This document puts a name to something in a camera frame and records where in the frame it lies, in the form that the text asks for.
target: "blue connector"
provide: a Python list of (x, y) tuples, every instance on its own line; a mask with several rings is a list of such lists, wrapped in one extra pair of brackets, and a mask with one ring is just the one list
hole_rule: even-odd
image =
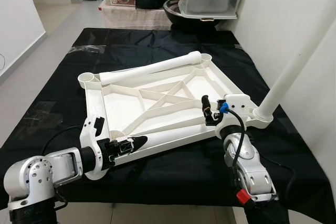
[(227, 114), (228, 112), (227, 112), (226, 109), (228, 109), (228, 108), (229, 108), (229, 104), (227, 104), (227, 102), (224, 102), (223, 105), (222, 105), (222, 107), (219, 109), (219, 112)]

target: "white pipe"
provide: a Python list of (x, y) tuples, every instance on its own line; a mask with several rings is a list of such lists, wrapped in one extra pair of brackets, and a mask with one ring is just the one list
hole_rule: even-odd
[(177, 68), (189, 64), (201, 63), (202, 55), (199, 51), (190, 52), (187, 55), (180, 56), (174, 59), (161, 61), (158, 63), (150, 64), (144, 67), (135, 68), (125, 72), (112, 73), (104, 72), (100, 73), (100, 81), (102, 85), (111, 84), (117, 81), (121, 81), (128, 78), (137, 77), (143, 74), (155, 73), (164, 71), (171, 68)]
[(336, 26), (336, 19), (334, 17), (333, 19), (325, 18), (318, 23), (318, 29), (312, 33), (311, 38), (307, 40), (307, 43), (299, 55), (286, 66), (285, 70), (276, 80), (261, 105), (253, 110), (254, 116), (262, 121), (271, 122), (273, 120), (272, 114), (280, 104), (281, 99), (289, 90), (311, 56), (320, 46), (322, 40), (330, 31), (332, 31), (333, 26)]

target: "black table cover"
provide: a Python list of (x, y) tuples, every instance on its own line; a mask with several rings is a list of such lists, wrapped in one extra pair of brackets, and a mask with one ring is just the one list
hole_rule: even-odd
[[(221, 71), (260, 104), (269, 89), (231, 32), (86, 28), (1, 148), (1, 181), (12, 163), (39, 155), (56, 132), (83, 125), (86, 102), (77, 81), (79, 74), (139, 67), (194, 50), (211, 54)], [(322, 223), (336, 223), (325, 173), (281, 107), (274, 116), (266, 129), (250, 127), (248, 132), (260, 153), (297, 173), (289, 202), (283, 203)], [(73, 130), (57, 137), (47, 152), (79, 147), (79, 133)], [(291, 173), (263, 159), (261, 162), (283, 195)], [(60, 191), (69, 201), (239, 206), (229, 185), (222, 142), (215, 137), (117, 166), (98, 181), (84, 177)], [(7, 202), (1, 183), (1, 208)]]

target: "black cloth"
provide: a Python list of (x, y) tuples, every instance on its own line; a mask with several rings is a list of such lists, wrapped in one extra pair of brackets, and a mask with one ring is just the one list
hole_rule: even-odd
[[(81, 47), (86, 45), (98, 47)], [(39, 155), (56, 132), (83, 125), (85, 91), (77, 81), (83, 72), (139, 67), (199, 50), (211, 54), (214, 64), (257, 105), (269, 90), (249, 55), (226, 31), (195, 34), (87, 28), (74, 47), (78, 50), (64, 57), (1, 148), (1, 180), (12, 163)], [(249, 127), (248, 132), (263, 155), (296, 171), (287, 207), (322, 223), (336, 223), (326, 175), (281, 107), (274, 116), (266, 129)], [(79, 133), (71, 130), (58, 136), (47, 152), (79, 147)], [(291, 173), (263, 159), (261, 162), (281, 197)], [(215, 137), (117, 166), (97, 181), (84, 177), (60, 191), (69, 201), (239, 206), (230, 188), (222, 142)], [(5, 208), (8, 197), (2, 184), (0, 200)]]

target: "clear plastic box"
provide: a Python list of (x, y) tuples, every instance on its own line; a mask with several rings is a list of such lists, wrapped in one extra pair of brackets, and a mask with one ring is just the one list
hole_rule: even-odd
[(237, 18), (240, 0), (180, 0), (178, 6), (186, 18)]

